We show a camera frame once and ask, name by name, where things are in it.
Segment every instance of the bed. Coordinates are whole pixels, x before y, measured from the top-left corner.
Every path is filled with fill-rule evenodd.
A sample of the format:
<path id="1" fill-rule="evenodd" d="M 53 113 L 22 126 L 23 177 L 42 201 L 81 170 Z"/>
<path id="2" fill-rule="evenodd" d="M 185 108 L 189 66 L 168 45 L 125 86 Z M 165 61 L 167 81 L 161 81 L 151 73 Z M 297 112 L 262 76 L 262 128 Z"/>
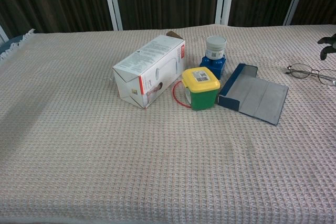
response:
<path id="1" fill-rule="evenodd" d="M 284 74 L 321 61 L 336 25 L 173 29 L 197 67 L 227 38 L 239 63 L 289 87 L 277 126 L 215 105 L 148 109 L 118 97 L 112 66 L 168 30 L 33 34 L 0 61 L 0 223 L 335 223 L 336 87 Z"/>

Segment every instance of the blue folder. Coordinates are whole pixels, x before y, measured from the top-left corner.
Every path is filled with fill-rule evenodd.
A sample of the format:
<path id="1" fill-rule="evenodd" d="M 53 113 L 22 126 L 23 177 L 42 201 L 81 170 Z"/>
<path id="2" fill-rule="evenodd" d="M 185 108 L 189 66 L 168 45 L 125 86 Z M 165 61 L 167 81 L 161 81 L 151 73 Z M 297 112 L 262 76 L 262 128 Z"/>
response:
<path id="1" fill-rule="evenodd" d="M 240 63 L 218 96 L 218 105 L 277 125 L 288 87 L 256 78 L 258 68 Z"/>

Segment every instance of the jar lid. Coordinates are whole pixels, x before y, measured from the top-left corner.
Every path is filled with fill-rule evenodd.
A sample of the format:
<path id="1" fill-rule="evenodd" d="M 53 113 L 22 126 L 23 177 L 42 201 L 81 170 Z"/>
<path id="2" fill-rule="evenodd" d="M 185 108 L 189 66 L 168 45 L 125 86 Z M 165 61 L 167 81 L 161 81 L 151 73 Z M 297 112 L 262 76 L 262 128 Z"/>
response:
<path id="1" fill-rule="evenodd" d="M 221 87 L 215 75 L 206 67 L 184 70 L 182 73 L 182 83 L 192 93 L 217 90 Z"/>
<path id="2" fill-rule="evenodd" d="M 213 48 L 224 48 L 226 47 L 226 39 L 221 36 L 209 36 L 206 38 L 206 46 Z"/>

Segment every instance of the eyeglass frame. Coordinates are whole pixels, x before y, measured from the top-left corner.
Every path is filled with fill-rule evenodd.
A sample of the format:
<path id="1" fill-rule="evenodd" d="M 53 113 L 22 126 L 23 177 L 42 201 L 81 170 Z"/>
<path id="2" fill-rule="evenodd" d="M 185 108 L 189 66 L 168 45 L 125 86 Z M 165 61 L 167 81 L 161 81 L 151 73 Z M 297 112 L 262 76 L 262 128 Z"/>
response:
<path id="1" fill-rule="evenodd" d="M 311 69 L 310 73 L 309 73 L 307 76 L 305 76 L 305 77 L 297 77 L 297 76 L 295 76 L 295 75 L 292 73 L 291 67 L 292 67 L 293 65 L 296 65 L 296 64 L 298 64 L 298 65 L 305 65 L 305 66 L 309 67 L 309 68 Z M 322 70 L 331 70 L 331 71 L 335 71 L 335 72 L 336 72 L 336 70 L 333 70 L 333 69 L 327 69 L 327 68 L 324 68 L 324 69 L 321 69 L 321 70 L 318 70 L 318 69 L 312 69 L 311 66 L 306 65 L 306 64 L 303 64 L 303 63 L 294 63 L 293 65 L 289 65 L 289 66 L 287 67 L 287 69 L 289 70 L 289 72 L 286 72 L 285 74 L 291 74 L 293 77 L 298 78 L 298 79 L 304 79 L 304 78 L 307 78 L 307 77 L 309 77 L 309 76 L 317 76 L 317 77 L 319 78 L 319 81 L 320 81 L 323 85 L 331 86 L 331 87 L 332 87 L 332 86 L 336 86 L 336 84 L 335 84 L 335 85 L 328 85 L 328 84 L 325 84 L 325 83 L 323 83 L 323 82 L 321 81 L 321 79 L 320 79 L 320 72 L 321 72 Z"/>

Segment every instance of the green plastic container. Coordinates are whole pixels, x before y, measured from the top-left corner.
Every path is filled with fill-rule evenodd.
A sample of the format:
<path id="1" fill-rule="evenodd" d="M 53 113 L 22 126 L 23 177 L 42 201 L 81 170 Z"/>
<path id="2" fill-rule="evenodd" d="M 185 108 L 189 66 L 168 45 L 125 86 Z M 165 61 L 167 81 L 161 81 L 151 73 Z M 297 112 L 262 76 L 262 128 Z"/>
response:
<path id="1" fill-rule="evenodd" d="M 182 73 L 185 95 L 193 110 L 205 110 L 215 104 L 220 82 L 206 67 L 190 68 Z"/>

